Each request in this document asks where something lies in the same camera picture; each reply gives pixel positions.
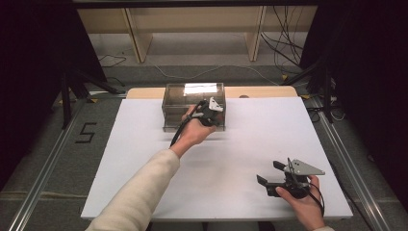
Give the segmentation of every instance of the transparent plastic box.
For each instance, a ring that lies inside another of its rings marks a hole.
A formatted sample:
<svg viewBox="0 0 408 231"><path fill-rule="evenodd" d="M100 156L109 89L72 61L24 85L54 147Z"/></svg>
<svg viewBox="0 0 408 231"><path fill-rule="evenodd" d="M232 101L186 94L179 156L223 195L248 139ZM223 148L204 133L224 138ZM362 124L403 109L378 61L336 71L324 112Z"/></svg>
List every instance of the transparent plastic box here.
<svg viewBox="0 0 408 231"><path fill-rule="evenodd" d="M190 105L196 105L201 100L210 100L213 97L223 108L218 115L219 126L217 131L225 130L225 91L222 83L187 83L167 84L163 99L163 115L165 132L176 132L181 123L181 117L187 112Z"/></svg>

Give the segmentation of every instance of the forearm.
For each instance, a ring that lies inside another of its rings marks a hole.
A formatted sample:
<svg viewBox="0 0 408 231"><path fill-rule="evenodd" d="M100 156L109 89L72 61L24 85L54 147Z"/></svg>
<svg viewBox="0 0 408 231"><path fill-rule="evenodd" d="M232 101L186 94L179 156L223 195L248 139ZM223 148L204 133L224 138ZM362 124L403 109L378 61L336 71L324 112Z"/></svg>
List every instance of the forearm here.
<svg viewBox="0 0 408 231"><path fill-rule="evenodd" d="M145 230L180 166L172 150L154 155L114 196L88 230Z"/></svg>

